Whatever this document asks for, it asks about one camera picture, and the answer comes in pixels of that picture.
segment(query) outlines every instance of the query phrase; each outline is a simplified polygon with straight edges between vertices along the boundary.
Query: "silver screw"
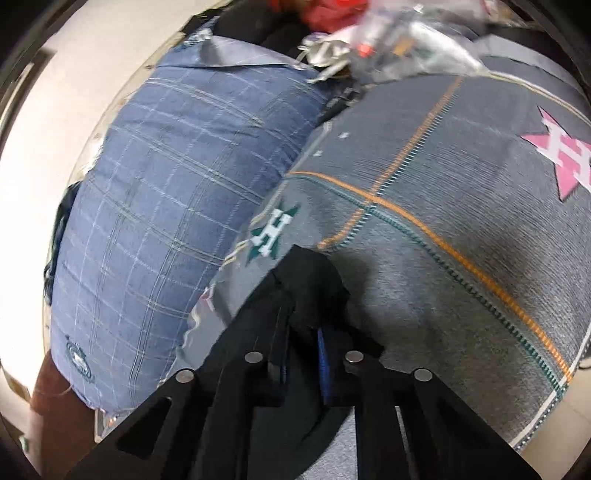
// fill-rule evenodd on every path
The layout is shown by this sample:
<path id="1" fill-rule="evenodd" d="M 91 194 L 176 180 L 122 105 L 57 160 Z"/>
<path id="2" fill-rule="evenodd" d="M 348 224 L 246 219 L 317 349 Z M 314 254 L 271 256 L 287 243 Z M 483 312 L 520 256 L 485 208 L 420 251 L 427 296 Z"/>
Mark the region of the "silver screw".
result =
<path id="1" fill-rule="evenodd" d="M 195 374 L 190 370 L 181 370 L 175 376 L 178 383 L 189 383 L 193 378 L 195 378 Z"/>
<path id="2" fill-rule="evenodd" d="M 419 382 L 428 382 L 433 378 L 433 374 L 426 368 L 419 368 L 418 370 L 415 370 L 414 378 L 419 380 Z"/>
<path id="3" fill-rule="evenodd" d="M 250 364 L 257 364 L 262 360 L 262 353 L 260 352 L 248 352 L 244 356 L 244 360 L 246 360 Z"/>
<path id="4" fill-rule="evenodd" d="M 345 354 L 345 360 L 347 360 L 350 364 L 358 364 L 361 360 L 363 360 L 363 354 L 357 350 L 350 350 Z"/>

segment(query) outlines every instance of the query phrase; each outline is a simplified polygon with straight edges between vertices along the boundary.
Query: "pink star with letter h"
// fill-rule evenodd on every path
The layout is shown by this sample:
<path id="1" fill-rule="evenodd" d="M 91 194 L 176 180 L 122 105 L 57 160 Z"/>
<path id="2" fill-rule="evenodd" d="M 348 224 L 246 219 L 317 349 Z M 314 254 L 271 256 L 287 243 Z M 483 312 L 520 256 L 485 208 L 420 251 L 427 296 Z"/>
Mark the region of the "pink star with letter h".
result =
<path id="1" fill-rule="evenodd" d="M 591 145 L 571 137 L 544 109 L 540 108 L 540 112 L 548 134 L 521 138 L 554 163 L 560 200 L 566 200 L 579 184 L 591 192 Z"/>

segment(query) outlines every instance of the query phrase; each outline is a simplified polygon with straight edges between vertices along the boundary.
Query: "blue plaid fabric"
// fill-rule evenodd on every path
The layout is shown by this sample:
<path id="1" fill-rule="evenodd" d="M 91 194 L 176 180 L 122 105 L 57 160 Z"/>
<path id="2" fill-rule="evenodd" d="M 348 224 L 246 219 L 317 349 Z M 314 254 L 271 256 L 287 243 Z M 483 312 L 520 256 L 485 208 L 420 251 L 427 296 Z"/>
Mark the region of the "blue plaid fabric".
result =
<path id="1" fill-rule="evenodd" d="M 211 67 L 201 47 L 170 51 L 121 110 L 64 233 L 51 351 L 91 408 L 135 408 L 165 377 L 191 308 L 328 99 L 306 83 L 314 70 Z"/>

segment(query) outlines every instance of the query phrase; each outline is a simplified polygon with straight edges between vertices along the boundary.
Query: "orange stripe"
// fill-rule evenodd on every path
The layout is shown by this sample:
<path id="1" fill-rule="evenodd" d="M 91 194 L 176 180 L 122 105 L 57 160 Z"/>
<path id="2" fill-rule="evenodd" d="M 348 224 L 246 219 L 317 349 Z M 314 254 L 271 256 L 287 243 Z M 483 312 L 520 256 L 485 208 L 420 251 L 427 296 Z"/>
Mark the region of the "orange stripe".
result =
<path id="1" fill-rule="evenodd" d="M 556 363 L 558 364 L 558 366 L 562 370 L 562 373 L 567 378 L 568 383 L 571 382 L 571 380 L 573 379 L 573 374 L 569 371 L 569 366 L 566 364 L 562 355 L 560 355 L 560 352 L 554 346 L 554 343 L 552 343 L 552 340 L 550 340 L 548 335 L 546 335 L 545 331 L 542 330 L 540 325 L 538 325 L 538 323 L 532 317 L 527 315 L 526 312 L 519 305 L 517 305 L 517 302 L 515 301 L 515 299 L 513 297 L 511 297 L 511 295 L 509 295 L 509 293 L 507 293 L 497 282 L 495 282 L 492 278 L 487 276 L 485 273 L 481 272 L 481 270 L 479 270 L 478 267 L 476 267 L 474 264 L 472 264 L 466 257 L 464 257 L 457 250 L 455 250 L 451 245 L 446 243 L 446 241 L 443 238 L 441 238 L 435 232 L 433 232 L 427 225 L 422 223 L 421 220 L 414 217 L 413 215 L 408 213 L 406 210 L 400 208 L 398 205 L 396 205 L 392 202 L 384 200 L 381 197 L 377 197 L 375 195 L 372 195 L 372 194 L 365 192 L 357 187 L 353 187 L 352 185 L 349 185 L 349 184 L 347 184 L 343 181 L 340 181 L 338 179 L 334 179 L 333 177 L 329 177 L 328 175 L 324 175 L 322 173 L 316 173 L 313 171 L 295 171 L 295 172 L 288 173 L 288 175 L 289 176 L 290 175 L 307 175 L 307 176 L 318 177 L 320 179 L 329 181 L 335 185 L 338 185 L 339 187 L 341 187 L 343 189 L 346 189 L 346 190 L 349 190 L 350 192 L 356 193 L 357 195 L 365 198 L 369 202 L 377 203 L 378 205 L 386 207 L 387 209 L 392 210 L 393 212 L 399 214 L 403 218 L 406 218 L 406 220 L 408 220 L 409 222 L 412 222 L 415 226 L 420 228 L 438 247 L 440 247 L 442 250 L 446 251 L 449 255 L 451 255 L 458 262 L 460 262 L 465 267 L 465 269 L 467 269 L 480 282 L 482 282 L 485 286 L 487 286 L 487 288 L 490 289 L 490 291 L 492 291 L 511 310 L 513 310 L 513 312 L 521 319 L 521 321 L 528 326 L 528 328 L 536 335 L 537 338 L 540 339 L 540 341 L 548 349 L 548 351 L 550 352 L 552 357 L 554 357 L 554 359 L 556 360 Z"/>
<path id="2" fill-rule="evenodd" d="M 458 77 L 447 89 L 447 91 L 443 94 L 441 99 L 437 102 L 437 104 L 432 108 L 432 110 L 427 114 L 423 123 L 417 128 L 415 133 L 412 135 L 410 140 L 404 145 L 404 148 L 396 155 L 394 161 L 391 165 L 378 177 L 378 179 L 374 182 L 374 185 L 371 187 L 370 192 L 371 194 L 375 194 L 378 190 L 384 185 L 384 183 L 392 176 L 392 174 L 399 168 L 402 161 L 407 157 L 410 151 L 417 145 L 418 141 L 421 137 L 425 134 L 427 129 L 433 124 L 437 116 L 441 113 L 441 110 L 449 103 L 452 99 L 453 93 L 456 89 L 460 86 L 462 82 L 462 77 Z M 330 236 L 328 238 L 322 239 L 318 243 L 318 248 L 321 250 L 325 250 L 332 244 L 336 242 L 340 242 L 345 236 L 351 231 L 357 221 L 363 215 L 363 209 L 358 208 L 353 213 L 353 216 L 347 220 L 347 223 L 343 226 L 343 228 L 337 234 Z"/>

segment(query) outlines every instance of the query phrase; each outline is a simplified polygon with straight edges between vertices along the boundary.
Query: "beige floor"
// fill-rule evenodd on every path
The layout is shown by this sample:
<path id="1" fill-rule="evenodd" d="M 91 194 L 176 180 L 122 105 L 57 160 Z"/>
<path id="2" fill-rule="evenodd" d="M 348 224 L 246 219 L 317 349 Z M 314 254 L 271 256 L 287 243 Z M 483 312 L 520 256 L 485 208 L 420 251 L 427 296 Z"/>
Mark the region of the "beige floor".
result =
<path id="1" fill-rule="evenodd" d="M 93 129 L 124 86 L 186 19 L 215 0 L 89 0 L 51 38 L 56 52 L 0 159 L 0 357 L 32 390 L 43 359 L 47 247 L 57 204 Z M 523 457 L 559 480 L 591 437 L 591 371 L 572 386 Z"/>

